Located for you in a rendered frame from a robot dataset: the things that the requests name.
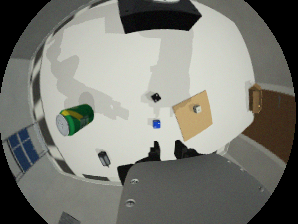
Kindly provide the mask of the tan square mat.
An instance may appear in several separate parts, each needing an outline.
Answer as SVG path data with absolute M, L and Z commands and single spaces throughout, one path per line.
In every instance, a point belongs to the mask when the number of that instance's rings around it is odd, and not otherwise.
M 200 113 L 194 113 L 193 107 L 201 106 Z M 206 90 L 173 106 L 184 142 L 196 136 L 213 124 L 210 104 Z

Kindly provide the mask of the blue die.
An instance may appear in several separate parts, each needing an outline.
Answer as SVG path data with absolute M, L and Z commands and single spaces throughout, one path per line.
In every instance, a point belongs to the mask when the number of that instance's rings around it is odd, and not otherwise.
M 161 124 L 160 120 L 153 120 L 153 128 L 154 129 L 160 128 L 160 124 Z

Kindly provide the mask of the green soda can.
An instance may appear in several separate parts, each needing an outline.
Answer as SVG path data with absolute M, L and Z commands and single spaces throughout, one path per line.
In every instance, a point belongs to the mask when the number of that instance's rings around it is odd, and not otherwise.
M 72 136 L 94 119 L 94 111 L 88 104 L 62 110 L 56 116 L 56 126 L 63 136 Z

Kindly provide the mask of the open brown cardboard box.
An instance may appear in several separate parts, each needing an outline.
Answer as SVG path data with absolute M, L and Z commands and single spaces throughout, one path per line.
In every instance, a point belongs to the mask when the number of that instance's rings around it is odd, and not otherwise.
M 250 88 L 248 89 L 249 90 L 249 111 L 252 111 L 252 113 L 259 114 L 262 106 L 262 88 L 258 84 L 257 85 L 254 84 L 253 86 L 251 87 L 251 89 Z M 252 102 L 253 102 L 253 105 L 252 105 Z M 253 114 L 253 116 L 257 114 Z

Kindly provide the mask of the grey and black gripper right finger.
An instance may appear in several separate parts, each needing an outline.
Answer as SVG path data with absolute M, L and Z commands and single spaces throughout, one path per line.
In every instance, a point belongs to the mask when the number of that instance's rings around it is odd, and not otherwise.
M 195 156 L 204 155 L 204 154 L 198 153 L 195 149 L 192 149 L 192 148 L 188 149 L 187 146 L 184 145 L 180 140 L 176 140 L 174 155 L 176 159 L 183 159 L 183 158 L 195 157 Z

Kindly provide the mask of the black die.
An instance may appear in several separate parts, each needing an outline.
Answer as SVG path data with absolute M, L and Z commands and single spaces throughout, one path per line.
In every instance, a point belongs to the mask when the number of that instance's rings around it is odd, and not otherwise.
M 158 93 L 155 93 L 154 95 L 151 96 L 151 98 L 153 99 L 153 101 L 156 103 L 159 100 L 161 100 L 161 97 L 159 96 Z

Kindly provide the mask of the white die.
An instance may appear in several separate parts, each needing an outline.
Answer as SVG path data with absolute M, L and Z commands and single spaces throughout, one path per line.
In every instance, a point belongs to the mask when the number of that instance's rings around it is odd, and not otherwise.
M 201 106 L 199 106 L 199 105 L 196 105 L 196 106 L 194 106 L 193 107 L 193 110 L 194 110 L 194 113 L 200 113 L 201 112 Z

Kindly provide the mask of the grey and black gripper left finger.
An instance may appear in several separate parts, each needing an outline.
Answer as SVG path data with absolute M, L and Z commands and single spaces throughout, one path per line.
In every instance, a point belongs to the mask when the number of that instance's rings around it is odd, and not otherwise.
M 136 161 L 135 164 L 139 163 L 139 162 L 147 162 L 147 161 L 161 161 L 161 159 L 160 159 L 161 150 L 160 150 L 159 143 L 157 141 L 154 141 L 154 147 L 150 147 L 150 151 L 152 151 L 152 152 L 149 152 L 147 157 Z M 127 172 L 132 167 L 132 165 L 134 165 L 134 164 L 127 164 L 127 165 L 122 165 L 122 166 L 117 167 L 118 176 L 119 176 L 122 186 L 124 185 L 125 178 L 127 176 Z

